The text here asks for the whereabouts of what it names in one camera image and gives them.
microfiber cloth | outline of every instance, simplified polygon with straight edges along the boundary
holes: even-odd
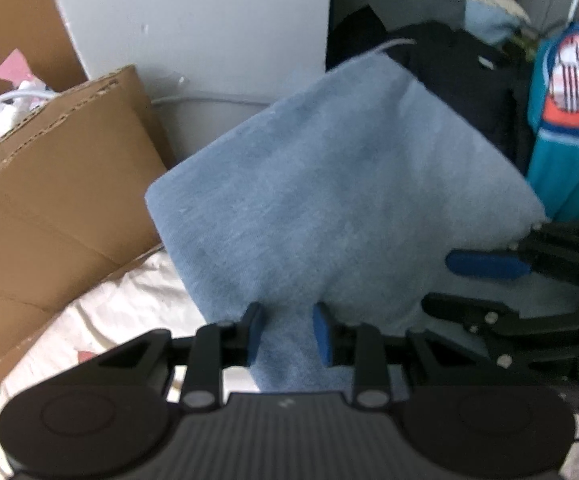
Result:
[[[262,391],[348,391],[352,371],[319,360],[317,301],[344,322],[391,335],[424,324],[475,351],[475,336],[422,313],[426,293],[508,301],[534,316],[579,303],[578,290],[540,276],[498,284],[445,269],[451,249],[505,246],[543,208],[479,132],[382,53],[344,63],[220,137],[146,200],[208,322],[265,305],[251,369]]]

cardboard box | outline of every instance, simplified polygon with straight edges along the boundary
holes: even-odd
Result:
[[[159,246],[144,193],[174,160],[134,67],[0,141],[0,381],[67,304]]]

white sheet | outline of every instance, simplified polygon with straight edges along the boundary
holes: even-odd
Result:
[[[78,355],[95,354],[133,339],[154,328],[168,328],[173,336],[193,335],[205,320],[165,252],[151,256],[139,269],[122,279],[99,285],[69,305],[3,381],[0,410],[20,391],[78,364]],[[170,398],[179,395],[182,374],[176,374]],[[224,387],[255,392],[243,368],[224,373]],[[577,417],[579,435],[579,417]],[[0,448],[0,480],[11,470]],[[579,444],[572,447],[562,474],[579,480]]]

